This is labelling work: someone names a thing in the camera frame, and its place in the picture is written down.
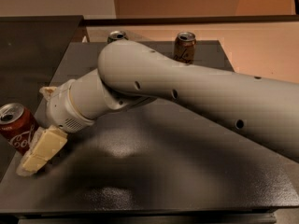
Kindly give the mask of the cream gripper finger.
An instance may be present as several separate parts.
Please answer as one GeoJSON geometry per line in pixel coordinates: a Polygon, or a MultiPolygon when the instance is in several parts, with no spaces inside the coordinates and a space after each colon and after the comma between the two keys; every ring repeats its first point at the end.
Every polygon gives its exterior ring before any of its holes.
{"type": "Polygon", "coordinates": [[[50,87],[42,87],[39,89],[39,92],[43,95],[44,99],[48,101],[52,94],[55,92],[56,87],[50,86],[50,87]]]}
{"type": "Polygon", "coordinates": [[[39,127],[34,134],[29,150],[21,158],[17,175],[31,176],[42,169],[66,144],[67,133],[50,125],[39,127]]]}

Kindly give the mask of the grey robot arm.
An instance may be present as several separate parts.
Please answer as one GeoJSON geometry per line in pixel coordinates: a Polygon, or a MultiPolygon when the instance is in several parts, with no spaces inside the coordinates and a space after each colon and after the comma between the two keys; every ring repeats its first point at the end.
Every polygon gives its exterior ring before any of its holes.
{"type": "Polygon", "coordinates": [[[39,171],[67,136],[105,114],[161,98],[293,160],[299,159],[299,85],[186,64],[130,40],[106,45],[97,67],[59,87],[44,87],[49,128],[36,131],[16,170],[39,171]]]}

